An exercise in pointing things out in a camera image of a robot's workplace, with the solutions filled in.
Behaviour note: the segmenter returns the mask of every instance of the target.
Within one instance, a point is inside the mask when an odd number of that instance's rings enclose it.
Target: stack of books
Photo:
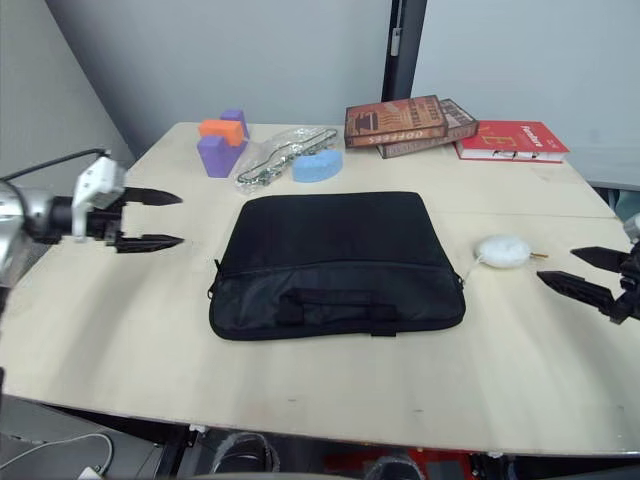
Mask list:
[[[453,100],[429,95],[348,107],[344,139],[347,147],[375,146],[391,158],[472,137],[477,129]]]

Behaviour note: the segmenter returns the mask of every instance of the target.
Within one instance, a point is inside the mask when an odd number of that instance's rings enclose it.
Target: blue sponge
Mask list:
[[[342,170],[342,152],[323,150],[316,155],[302,155],[293,162],[293,180],[320,182]]]

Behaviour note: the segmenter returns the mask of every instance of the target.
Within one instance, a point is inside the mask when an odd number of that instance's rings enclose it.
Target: black cable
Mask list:
[[[27,175],[29,173],[33,173],[33,172],[36,172],[38,170],[42,170],[44,168],[53,167],[54,165],[58,165],[59,163],[68,162],[69,160],[73,160],[75,158],[84,157],[85,155],[91,155],[92,153],[95,153],[96,155],[105,155],[107,153],[107,151],[105,149],[103,149],[103,148],[90,148],[88,150],[82,150],[80,152],[76,152],[76,153],[71,153],[69,155],[65,155],[64,157],[60,157],[60,158],[55,158],[53,160],[49,160],[48,162],[44,162],[44,163],[41,163],[39,165],[34,165],[32,167],[25,168],[24,170],[18,170],[17,172],[11,173],[9,175],[5,175],[4,177],[0,178],[0,180],[4,180],[5,182],[7,180],[14,180],[14,179],[16,179],[18,177],[22,177],[22,176]]]

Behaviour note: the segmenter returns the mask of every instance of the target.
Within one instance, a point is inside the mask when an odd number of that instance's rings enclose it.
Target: floor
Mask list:
[[[0,464],[33,448],[41,441],[55,441],[104,433],[114,444],[107,474],[111,478],[151,478],[162,448],[151,442],[64,415],[47,407],[3,396],[0,412]],[[12,478],[78,478],[87,467],[102,465],[107,446],[98,438],[43,448],[2,471]]]
[[[33,448],[42,441],[55,441],[84,435],[105,433],[114,443],[114,458],[107,472],[110,478],[151,478],[154,476],[162,448],[95,423],[63,414],[48,407],[5,396],[0,412],[0,464]],[[188,448],[178,476],[181,478],[206,475],[211,471],[218,445],[231,433],[213,429],[198,435],[193,448]],[[329,442],[305,437],[266,434],[267,440],[280,456],[282,472],[327,473],[342,477],[362,478],[363,471],[381,455],[406,453],[405,449]],[[2,471],[4,479],[13,478],[78,478],[87,467],[99,468],[105,460],[107,448],[100,439],[91,438],[64,446],[51,446],[25,457]],[[519,457],[504,461],[500,474],[489,475],[486,480],[538,480],[560,478],[576,470],[575,465],[562,458],[536,459]],[[580,460],[578,466],[598,462],[598,459]],[[465,476],[459,462],[425,463],[429,480],[463,480]],[[582,475],[563,476],[564,480],[626,480],[640,478],[640,466],[608,465],[612,470]],[[554,475],[541,472],[556,472]]]

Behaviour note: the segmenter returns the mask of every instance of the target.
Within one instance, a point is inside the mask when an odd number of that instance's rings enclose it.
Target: white wall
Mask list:
[[[391,0],[47,3],[135,154],[227,108],[342,123],[382,93]]]
[[[44,0],[0,0],[0,175],[93,146],[133,162]],[[16,182],[69,195],[89,161]]]
[[[637,0],[429,0],[412,93],[541,120],[583,175],[637,171],[639,20]]]

